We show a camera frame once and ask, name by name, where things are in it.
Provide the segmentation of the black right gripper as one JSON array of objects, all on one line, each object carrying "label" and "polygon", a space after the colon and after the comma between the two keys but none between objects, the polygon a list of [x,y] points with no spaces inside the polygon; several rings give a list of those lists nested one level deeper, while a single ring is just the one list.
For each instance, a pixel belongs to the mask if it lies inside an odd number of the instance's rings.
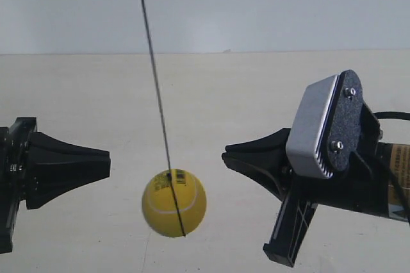
[{"label": "black right gripper", "polygon": [[282,201],[272,236],[263,250],[276,263],[293,267],[319,204],[373,215],[388,216],[388,179],[312,179],[290,181],[286,143],[291,129],[225,147],[226,167],[266,188]]}]

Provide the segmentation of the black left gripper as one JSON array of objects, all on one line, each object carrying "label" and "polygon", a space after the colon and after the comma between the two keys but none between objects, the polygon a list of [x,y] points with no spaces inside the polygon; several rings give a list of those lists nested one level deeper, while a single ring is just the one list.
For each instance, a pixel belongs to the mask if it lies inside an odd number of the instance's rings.
[{"label": "black left gripper", "polygon": [[68,144],[36,131],[35,117],[18,117],[10,127],[1,128],[1,252],[13,251],[25,187],[26,207],[35,210],[110,176],[108,151]]}]

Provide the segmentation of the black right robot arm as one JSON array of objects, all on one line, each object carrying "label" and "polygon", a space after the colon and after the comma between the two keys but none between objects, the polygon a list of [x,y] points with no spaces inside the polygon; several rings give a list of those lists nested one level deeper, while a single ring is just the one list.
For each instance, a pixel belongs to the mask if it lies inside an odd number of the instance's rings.
[{"label": "black right robot arm", "polygon": [[407,144],[360,138],[348,169],[330,179],[300,176],[285,153],[289,128],[258,140],[227,145],[221,158],[234,170],[281,202],[275,226],[263,251],[278,264],[294,267],[318,205],[409,222],[409,166],[398,164],[409,156]]}]

